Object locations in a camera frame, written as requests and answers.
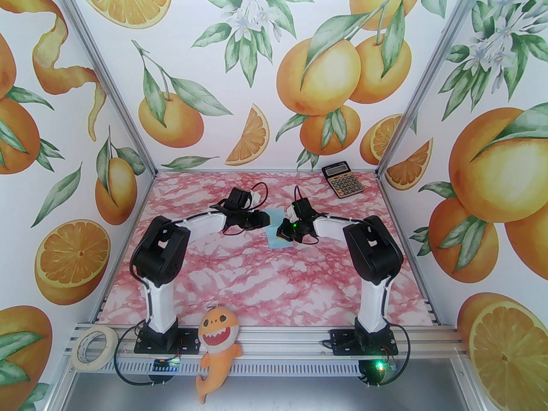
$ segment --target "masking tape roll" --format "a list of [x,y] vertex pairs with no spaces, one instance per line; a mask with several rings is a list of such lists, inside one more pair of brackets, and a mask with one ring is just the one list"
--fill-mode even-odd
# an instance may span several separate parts
[[[88,350],[89,345],[94,339],[101,336],[104,336],[106,339],[104,349],[96,359],[89,361],[86,357],[86,350]],[[118,335],[113,329],[104,325],[94,325],[78,338],[76,344],[72,348],[72,365],[76,370],[82,372],[97,371],[110,361],[110,358],[114,355],[117,344]]]

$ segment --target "calculator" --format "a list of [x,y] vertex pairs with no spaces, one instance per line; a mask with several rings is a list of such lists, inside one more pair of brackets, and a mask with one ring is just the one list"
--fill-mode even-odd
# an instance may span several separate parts
[[356,178],[354,172],[350,170],[348,163],[345,161],[325,166],[322,168],[322,172],[339,198],[346,198],[365,190],[362,183]]

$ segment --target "toy's open mouth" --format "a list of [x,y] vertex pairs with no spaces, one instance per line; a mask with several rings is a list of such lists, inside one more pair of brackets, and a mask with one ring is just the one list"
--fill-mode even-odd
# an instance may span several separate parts
[[217,346],[226,341],[229,335],[230,327],[225,327],[224,329],[221,329],[219,331],[204,333],[202,337],[208,346]]

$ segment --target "pink marble surface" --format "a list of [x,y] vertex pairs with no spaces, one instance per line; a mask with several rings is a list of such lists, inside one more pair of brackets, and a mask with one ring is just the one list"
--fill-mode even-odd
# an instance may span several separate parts
[[[268,210],[288,208],[299,184],[317,211],[376,214],[399,243],[374,175],[357,175],[365,192],[340,200],[321,173],[159,174],[99,322],[133,325],[145,318],[145,299],[129,274],[129,259],[150,221],[157,215],[180,219],[200,213],[227,197],[233,186],[249,190],[266,182],[263,209]],[[345,242],[322,238],[314,246],[271,249],[265,231],[258,229],[196,239],[188,246],[174,288],[180,324],[197,325],[207,307],[218,303],[234,309],[242,325],[340,326],[354,323],[361,283]],[[407,258],[393,283],[387,313],[402,325],[432,325]]]

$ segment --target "orange plush fish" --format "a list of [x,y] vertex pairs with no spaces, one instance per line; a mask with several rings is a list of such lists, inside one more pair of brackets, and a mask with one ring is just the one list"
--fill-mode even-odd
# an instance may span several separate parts
[[198,328],[198,337],[207,349],[202,357],[202,369],[209,367],[206,380],[196,378],[198,398],[203,405],[207,393],[223,385],[229,375],[232,360],[242,355],[241,346],[235,344],[239,323],[236,315],[226,307],[215,307],[206,313]]

